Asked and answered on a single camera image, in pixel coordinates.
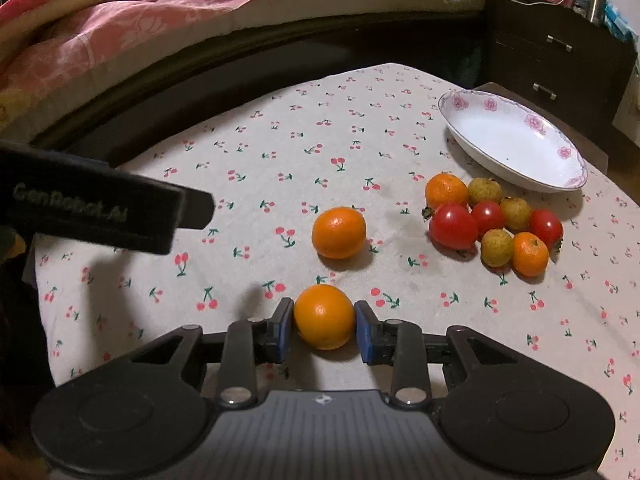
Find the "dark wooden nightstand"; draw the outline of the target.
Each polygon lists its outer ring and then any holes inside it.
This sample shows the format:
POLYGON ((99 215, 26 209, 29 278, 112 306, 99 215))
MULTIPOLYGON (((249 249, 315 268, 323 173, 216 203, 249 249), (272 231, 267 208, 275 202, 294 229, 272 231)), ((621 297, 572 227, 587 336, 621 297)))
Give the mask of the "dark wooden nightstand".
POLYGON ((544 0, 485 0, 484 18, 483 76, 601 142, 636 64, 634 43, 544 0))

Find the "brown longan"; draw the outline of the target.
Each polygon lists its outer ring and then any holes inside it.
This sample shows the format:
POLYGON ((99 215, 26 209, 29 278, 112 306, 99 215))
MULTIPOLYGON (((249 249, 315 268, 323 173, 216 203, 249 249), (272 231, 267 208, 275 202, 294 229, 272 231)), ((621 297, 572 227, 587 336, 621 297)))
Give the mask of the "brown longan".
POLYGON ((498 204, 503 199, 503 189, 495 179, 475 178, 468 185, 468 195, 471 207, 481 202, 498 204))
POLYGON ((487 231, 480 241, 480 258, 491 268, 501 268, 511 261, 513 255, 512 236, 505 230, 487 231))
POLYGON ((500 202, 504 224, 511 232, 523 232, 529 228, 533 208, 524 198, 505 197, 500 202))

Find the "brown longan top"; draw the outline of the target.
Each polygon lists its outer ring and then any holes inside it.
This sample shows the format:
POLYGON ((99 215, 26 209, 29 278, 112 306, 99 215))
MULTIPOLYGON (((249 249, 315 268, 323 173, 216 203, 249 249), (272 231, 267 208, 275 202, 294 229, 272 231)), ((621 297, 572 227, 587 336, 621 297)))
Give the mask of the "brown longan top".
POLYGON ((471 207, 481 202, 498 204, 503 199, 503 189, 495 179, 475 178, 468 185, 468 195, 471 207))

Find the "small orange pile front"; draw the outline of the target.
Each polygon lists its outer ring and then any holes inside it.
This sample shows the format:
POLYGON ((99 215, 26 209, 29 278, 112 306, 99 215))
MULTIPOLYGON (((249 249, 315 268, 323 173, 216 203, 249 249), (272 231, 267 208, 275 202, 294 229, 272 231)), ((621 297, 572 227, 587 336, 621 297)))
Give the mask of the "small orange pile front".
POLYGON ((535 234, 521 232, 513 237, 512 268, 526 276, 536 278, 543 274, 549 262, 549 249, 535 234))

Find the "large red tomato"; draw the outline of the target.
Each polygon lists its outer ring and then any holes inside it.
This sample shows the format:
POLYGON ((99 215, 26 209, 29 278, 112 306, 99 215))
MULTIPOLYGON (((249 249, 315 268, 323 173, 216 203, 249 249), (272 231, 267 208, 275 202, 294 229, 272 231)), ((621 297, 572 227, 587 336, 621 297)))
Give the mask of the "large red tomato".
POLYGON ((475 245, 478 226, 465 206, 443 204, 432 214, 428 234, 446 248, 468 250, 475 245))

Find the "brown longan front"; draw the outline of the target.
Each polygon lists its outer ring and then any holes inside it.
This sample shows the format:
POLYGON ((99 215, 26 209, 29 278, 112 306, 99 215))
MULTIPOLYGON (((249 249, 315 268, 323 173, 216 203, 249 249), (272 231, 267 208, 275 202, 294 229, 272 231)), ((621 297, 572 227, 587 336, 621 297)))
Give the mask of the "brown longan front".
POLYGON ((513 255, 512 236, 505 230, 487 231, 480 241, 480 258, 491 268, 501 268, 511 261, 513 255))

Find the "bed with pink quilt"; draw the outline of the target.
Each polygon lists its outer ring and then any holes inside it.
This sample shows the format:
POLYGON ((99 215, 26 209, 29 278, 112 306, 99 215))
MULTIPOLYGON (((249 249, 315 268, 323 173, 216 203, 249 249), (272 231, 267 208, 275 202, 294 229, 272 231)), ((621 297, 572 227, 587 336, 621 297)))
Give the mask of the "bed with pink quilt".
POLYGON ((8 0, 1 137, 120 162, 208 110, 459 52, 484 0, 8 0))

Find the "metal thermos cup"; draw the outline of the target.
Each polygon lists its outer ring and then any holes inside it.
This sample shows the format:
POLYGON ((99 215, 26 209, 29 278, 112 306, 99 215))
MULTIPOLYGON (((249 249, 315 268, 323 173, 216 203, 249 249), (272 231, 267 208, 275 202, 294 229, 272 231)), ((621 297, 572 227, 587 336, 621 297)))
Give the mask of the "metal thermos cup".
POLYGON ((604 20, 606 2, 608 0, 588 0, 586 19, 591 24, 600 26, 604 20))

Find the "cherry print tablecloth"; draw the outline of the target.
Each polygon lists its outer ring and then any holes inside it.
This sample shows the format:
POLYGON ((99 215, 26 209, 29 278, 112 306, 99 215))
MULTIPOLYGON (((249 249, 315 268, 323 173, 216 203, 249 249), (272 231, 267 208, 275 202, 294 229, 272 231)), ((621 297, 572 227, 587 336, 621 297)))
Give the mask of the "cherry print tablecloth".
POLYGON ((41 237, 35 270, 53 380, 64 384, 183 324, 207 333, 269 316, 329 284, 379 318, 427 333, 465 325, 599 391, 616 418, 602 463, 639 474, 639 208, 596 168, 575 194, 528 194, 564 224, 561 251, 528 282, 428 239, 424 186, 483 174, 436 108, 448 82, 388 64, 306 82, 207 119, 128 162, 134 174, 211 192, 203 231, 167 256, 41 237), (356 209, 356 256, 311 243, 329 209, 356 209))

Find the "orange mid table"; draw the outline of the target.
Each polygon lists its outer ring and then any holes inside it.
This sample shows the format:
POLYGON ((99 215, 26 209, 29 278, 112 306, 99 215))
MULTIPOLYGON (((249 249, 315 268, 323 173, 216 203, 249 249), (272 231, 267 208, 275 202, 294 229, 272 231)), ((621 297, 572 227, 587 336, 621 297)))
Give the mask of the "orange mid table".
POLYGON ((311 230, 311 243, 327 259, 356 256, 367 241, 367 223, 356 209, 335 207, 322 212, 311 230))

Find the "white floral plate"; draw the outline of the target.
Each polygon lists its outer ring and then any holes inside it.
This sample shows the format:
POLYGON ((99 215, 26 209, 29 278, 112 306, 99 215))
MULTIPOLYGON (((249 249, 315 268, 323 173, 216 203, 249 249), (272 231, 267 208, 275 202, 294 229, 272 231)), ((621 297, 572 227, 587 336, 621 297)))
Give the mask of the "white floral plate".
POLYGON ((460 148, 500 179, 539 193, 574 192, 586 184, 578 148, 525 105, 487 91, 451 90, 437 106, 460 148))

